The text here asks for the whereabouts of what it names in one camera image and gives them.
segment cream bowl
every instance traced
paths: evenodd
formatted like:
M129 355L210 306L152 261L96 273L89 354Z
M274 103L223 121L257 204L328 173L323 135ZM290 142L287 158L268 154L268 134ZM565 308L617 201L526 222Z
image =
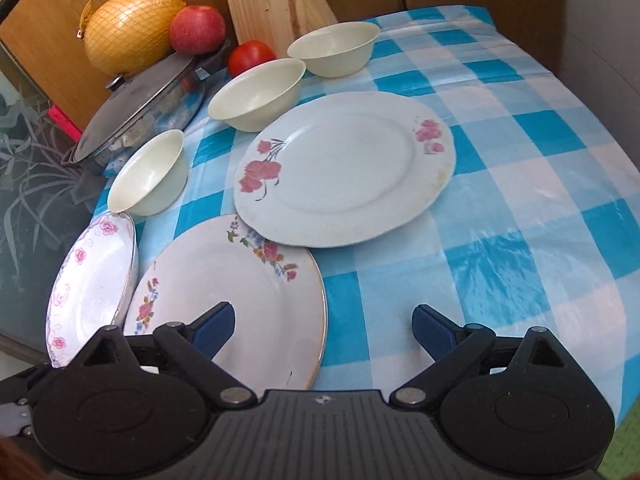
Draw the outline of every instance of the cream bowl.
M151 216L169 207L189 176L183 145L184 133L168 130L137 150L113 181L109 210Z
M259 132L300 101L306 65L299 59L275 59L241 73L209 102L212 119L236 130Z
M367 64L379 33L380 27L369 22L336 23L298 38L287 55L304 61L316 75L342 77Z

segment cooking pot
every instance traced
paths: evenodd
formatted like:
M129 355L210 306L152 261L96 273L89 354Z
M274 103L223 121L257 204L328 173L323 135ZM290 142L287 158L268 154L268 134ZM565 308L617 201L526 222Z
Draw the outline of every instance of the cooking pot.
M134 76L118 76L107 86L111 96L87 125L78 144L62 160L91 173L116 176L148 140L167 130L183 129L202 103L205 83L199 69L213 74L222 65L229 40L206 57L171 54Z

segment plate rim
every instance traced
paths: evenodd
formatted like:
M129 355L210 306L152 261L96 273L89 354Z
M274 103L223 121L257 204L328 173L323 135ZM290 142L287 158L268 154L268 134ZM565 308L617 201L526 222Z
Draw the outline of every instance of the plate rim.
M51 362L51 366L54 367L54 368L66 366L66 365L60 365L60 362L58 361L58 359L55 358L55 352L51 349L51 345L49 344L52 298L53 298L54 291L56 290L56 285L58 284L58 280L60 279L60 276L62 275L63 271L65 270L66 264L68 263L69 259L71 258L71 254L74 252L74 248L75 248L76 244L78 243L78 240L80 239L80 237L83 234L85 234L88 231L90 231L91 229L93 229L93 227L98 225L100 223L100 219L103 218L103 217L106 217L106 216L117 216L119 218L122 218L122 219L128 221L129 225L131 226L132 242L133 242L132 248L131 248L130 259L129 259L129 269L127 270L127 279L124 281L124 286L123 286L123 289L122 289L122 293L120 294L120 297L118 298L118 304L116 306L116 309L113 311L113 316L111 317L111 324L115 323L115 321L118 319L118 316L120 315L120 313L122 312L123 309L126 309L126 310L129 309L129 303L124 301L124 299L126 298L127 291L130 288L132 280L138 278L137 276L135 276L135 277L133 276L134 269L138 268L138 233L136 232L136 223L134 222L134 220L131 217L131 215L129 215L126 212L114 213L114 212L111 212L111 211L107 210L107 211L99 214L98 216L95 216L95 217L91 218L91 220L89 221L89 224L87 225L87 227L85 227L84 230L82 230L82 232L78 235L78 237L76 238L76 240L73 242L73 244L69 248L68 252L66 253L65 259L60 264L60 268L58 269L58 273L56 274L56 279L53 281L53 285L51 286L51 292L49 293L49 301L47 302L47 316L45 318L45 345L47 347L47 356L49 357L49 361Z
M210 222L210 221L217 221L218 219L233 219L234 217L238 217L242 222L244 222L245 225L247 225L247 227L249 227L250 229L254 229L253 227L251 227L247 222L245 222L244 220L242 220L242 217L238 214L238 213L227 213L224 215L219 215L219 216L214 216L213 218L207 218L206 220L203 220L202 222L198 222L196 225L191 226L189 229L187 229L186 231L184 231L183 233L180 234L180 236L178 236L177 238L174 238L173 240L171 240L167 245L165 245L164 248L162 248L162 250L156 254L156 256L154 257L154 259L152 260L152 263L147 267L147 269L145 270L144 274L140 277L140 279L138 280L138 284L136 285L136 288L133 290L133 294L131 295L131 300L129 301L129 307L127 309L127 315L125 316L124 322L122 323L122 331L124 333L124 327L127 323L127 319L129 317L129 313L133 304L133 299L136 295L136 292L138 291L138 287L144 282L144 277L146 276L146 274L149 272L149 270L152 268L154 262L162 255L162 253L164 253L166 251L166 249L176 240L179 240L181 236L183 236L184 234L186 234L187 232L189 232L191 229L204 224L206 222ZM291 247L294 249L299 249L299 250L303 250L306 253L306 256L309 257L311 263L312 263L312 267L314 269L314 275L316 277L316 279L319 280L319 286L320 286L320 290L322 292L322 343L321 343L321 347L320 347L320 352L318 354L318 358L316 359L317 363L316 363L316 367L313 371L313 373L311 374L311 377L308 379L308 381L306 382L306 389L309 390L311 389L311 386L313 386L316 377L318 376L318 372L320 371L320 367L322 364L322 358L324 357L324 350L326 349L326 337L327 337L327 333L328 333L328 320L329 320L329 313L328 313L328 307L327 307L327 298L326 298L326 289L324 288L324 280L322 279L322 272L320 271L320 267L318 266L318 262L316 261L316 258L313 256L313 254L311 253L311 251L306 248L306 247L302 247L302 246L292 246L289 244L280 244L280 245L284 245L287 247Z
M276 121L274 121L273 123L269 124L269 126L267 126L265 129L263 129L261 132L259 132L256 137L254 139L252 139L252 141L248 144L246 151L242 154L242 156L239 159L238 162L238 166L236 168L236 171L234 173L234 182L233 182L233 190L234 190L234 205L236 210L238 210L238 197L241 196L240 195L240 190L239 190L239 180L242 177L242 172L244 164L246 163L247 160L245 160L245 158L247 157L247 153L249 153L251 150L256 151L256 147L258 145L258 143L263 140L265 137L263 137L263 133L265 130L267 130L270 126L273 126L274 124L276 124L278 121L280 121L283 117L285 117L287 114L289 114L290 112L292 112L293 110L300 108L300 107L305 107L306 105L311 105L314 103L317 103L318 101L321 101L325 98L328 97L333 97L333 96L339 96L339 95L343 95L343 94L388 94L391 95L393 97L398 97L398 98L402 98L402 99L408 99L414 103L416 103L417 105L420 105L424 108L427 108L428 110L431 111L431 113L438 118L438 120L440 121L441 124L443 124L444 126L446 126L447 130L450 133L450 138L451 138L451 147L452 147L452 164L450 167L450 170L448 172L448 175L446 177L446 179L443 181L443 184L440 186L440 189L438 190L438 192L436 193L436 195L434 195L424 206L422 206L417 212L411 214L410 216L407 216L405 218L405 220L403 220L400 223L395 223L394 225L385 228L383 230L377 230L376 234L374 235L366 235L364 237L359 237L359 238L353 238L348 242L340 242L339 244L336 244L335 242L333 243L327 243L327 244L318 244L318 243L308 243L308 242L304 242L302 243L298 243L298 244L292 244L291 242L286 242L286 241L280 241L278 240L279 237L268 237L269 240L272 240L273 242L279 243L279 244L283 244L283 245L290 245L290 246L296 246L296 247L305 247L305 248L313 248L313 249L330 249L330 248L338 248L338 247L347 247L350 245L355 245L355 244L359 244L359 243L363 243L366 242L368 240L373 240L375 238L378 238L379 236L385 235L388 232L393 231L394 229L397 229L399 227L402 227L403 225L408 224L409 222L415 220L416 218L418 218L418 216L420 216L421 214L423 214L425 211L427 211L428 208L430 208L434 202L436 202L436 200L440 197L440 195L442 194L442 192L445 190L445 188L450 184L451 180L453 179L453 176L456 172L456 165L458 163L458 154L456 151L456 147L455 147L455 138L453 136L453 131L451 130L451 127L442 119L442 117L431 107L425 105L424 103L418 101L417 99L411 98L411 97L407 97L407 96L403 96L400 94L395 94L393 92L383 92L383 91L375 91L375 90L368 90L368 91L347 91L347 92L336 92L336 93L332 93L332 94L327 94L324 96L321 96L317 99L314 99L312 101L306 102L306 103L302 103L300 105L297 105L295 108L292 108L289 112L286 112L285 114L283 114L282 116L280 116ZM260 234L262 234L260 232L260 230L258 228L255 227L255 225L253 225L253 222L249 222L247 221L247 219L245 219L242 214L238 211L238 216L242 219L242 221L247 224L248 226L250 226L251 228L253 228L254 230L256 230L257 232L259 232Z

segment red apple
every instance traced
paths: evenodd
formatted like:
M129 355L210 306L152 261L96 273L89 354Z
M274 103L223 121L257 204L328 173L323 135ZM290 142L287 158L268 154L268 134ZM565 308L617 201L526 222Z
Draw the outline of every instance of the red apple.
M197 56L217 50L225 41L225 19L213 7L190 5L175 15L169 29L176 52Z

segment yellow melon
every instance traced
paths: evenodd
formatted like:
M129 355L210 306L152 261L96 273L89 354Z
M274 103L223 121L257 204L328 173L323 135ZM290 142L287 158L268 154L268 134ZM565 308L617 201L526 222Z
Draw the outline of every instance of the yellow melon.
M106 74L136 73L171 50L169 27L183 0L109 0L82 12L78 37L89 62Z

